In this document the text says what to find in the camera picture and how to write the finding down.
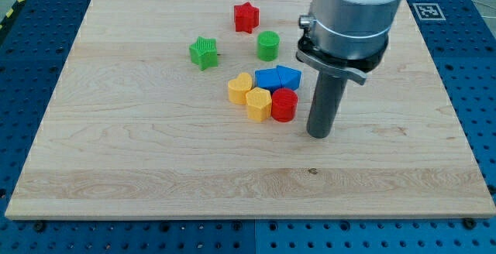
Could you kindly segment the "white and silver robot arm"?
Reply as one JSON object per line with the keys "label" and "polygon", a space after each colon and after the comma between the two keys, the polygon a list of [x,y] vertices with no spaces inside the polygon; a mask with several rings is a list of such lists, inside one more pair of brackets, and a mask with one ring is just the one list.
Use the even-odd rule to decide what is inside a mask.
{"label": "white and silver robot arm", "polygon": [[298,25],[296,57],[327,76],[362,85],[382,59],[401,0],[312,0]]}

